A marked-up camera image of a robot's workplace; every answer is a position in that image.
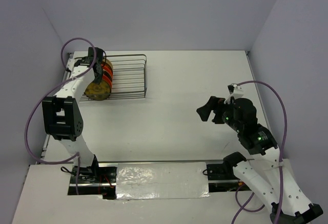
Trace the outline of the orange plate front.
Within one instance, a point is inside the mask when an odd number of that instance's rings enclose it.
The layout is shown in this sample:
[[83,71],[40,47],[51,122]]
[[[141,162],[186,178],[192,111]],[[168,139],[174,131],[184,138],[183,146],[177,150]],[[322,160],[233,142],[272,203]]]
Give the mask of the orange plate front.
[[107,86],[105,88],[106,94],[111,95],[112,93],[112,85],[113,85],[113,69],[110,65],[105,64],[103,66],[103,76],[102,79],[107,83]]

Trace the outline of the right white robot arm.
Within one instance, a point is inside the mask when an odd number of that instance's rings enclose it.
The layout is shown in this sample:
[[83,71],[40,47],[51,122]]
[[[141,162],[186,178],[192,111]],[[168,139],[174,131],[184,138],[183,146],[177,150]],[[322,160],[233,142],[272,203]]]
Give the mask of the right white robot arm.
[[279,160],[280,149],[271,132],[257,119],[257,110],[247,98],[212,96],[196,110],[202,121],[211,113],[215,124],[226,124],[236,133],[241,145],[252,155],[264,173],[262,177],[239,152],[223,159],[227,178],[239,178],[254,192],[270,212],[272,223],[309,223],[323,214],[319,204],[311,202],[300,189],[291,172]]

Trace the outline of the yellow patterned plate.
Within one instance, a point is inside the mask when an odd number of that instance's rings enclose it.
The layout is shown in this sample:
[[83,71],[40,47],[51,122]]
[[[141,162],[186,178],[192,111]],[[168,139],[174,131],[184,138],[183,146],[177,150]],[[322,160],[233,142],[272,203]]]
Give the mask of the yellow patterned plate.
[[102,80],[100,84],[90,83],[84,94],[92,100],[102,101],[111,95],[111,86],[105,80]]

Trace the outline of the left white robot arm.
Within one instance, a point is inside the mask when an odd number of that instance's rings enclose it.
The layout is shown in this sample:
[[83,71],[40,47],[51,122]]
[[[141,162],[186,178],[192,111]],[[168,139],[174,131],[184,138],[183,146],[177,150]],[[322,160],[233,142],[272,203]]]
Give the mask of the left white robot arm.
[[89,48],[88,55],[69,64],[71,81],[67,82],[53,96],[42,100],[45,131],[58,140],[70,154],[79,154],[73,159],[73,173],[88,182],[100,178],[100,168],[96,156],[89,150],[83,136],[84,121],[79,109],[79,101],[89,84],[99,84],[102,80],[104,51]]

